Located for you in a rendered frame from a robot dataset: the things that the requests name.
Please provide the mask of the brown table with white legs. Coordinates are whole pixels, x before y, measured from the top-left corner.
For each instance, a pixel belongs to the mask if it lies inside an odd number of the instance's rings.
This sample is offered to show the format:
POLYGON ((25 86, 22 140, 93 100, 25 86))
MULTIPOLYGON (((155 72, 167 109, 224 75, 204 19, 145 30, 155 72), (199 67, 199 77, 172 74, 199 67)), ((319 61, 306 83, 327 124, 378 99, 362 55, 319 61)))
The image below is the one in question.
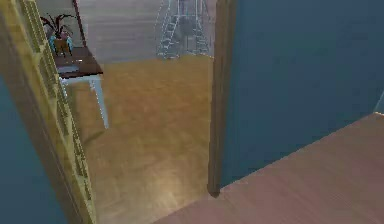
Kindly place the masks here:
POLYGON ((87 47, 74 47, 70 53, 54 55, 54 62, 64 96, 67 96, 67 86, 87 82, 95 92, 104 128, 108 129, 108 111, 102 89, 103 70, 91 51, 87 47))

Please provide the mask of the yellow panelled room door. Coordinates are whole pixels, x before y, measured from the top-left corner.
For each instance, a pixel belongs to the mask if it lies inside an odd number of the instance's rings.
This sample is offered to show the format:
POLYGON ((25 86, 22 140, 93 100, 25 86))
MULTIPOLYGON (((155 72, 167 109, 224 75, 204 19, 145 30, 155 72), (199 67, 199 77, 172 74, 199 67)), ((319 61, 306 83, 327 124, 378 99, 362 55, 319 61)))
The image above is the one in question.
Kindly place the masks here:
POLYGON ((8 0, 17 33, 17 50, 47 126, 48 138, 66 179, 66 188, 80 219, 97 224, 87 162, 77 134, 35 0, 8 0))

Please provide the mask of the dark house plant in pot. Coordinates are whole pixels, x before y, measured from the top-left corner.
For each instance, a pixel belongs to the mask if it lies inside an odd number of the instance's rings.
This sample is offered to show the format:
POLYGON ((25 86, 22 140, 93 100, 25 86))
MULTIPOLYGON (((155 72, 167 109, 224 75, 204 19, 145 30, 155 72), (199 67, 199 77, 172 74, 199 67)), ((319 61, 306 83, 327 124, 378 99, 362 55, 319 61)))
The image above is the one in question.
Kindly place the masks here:
POLYGON ((51 47, 51 50, 55 52, 57 56, 66 56, 67 53, 72 54, 73 42, 71 35, 72 29, 69 25, 63 23, 66 18, 73 18, 70 14, 60 14, 53 18, 50 14, 45 18, 40 17, 43 31, 51 47))

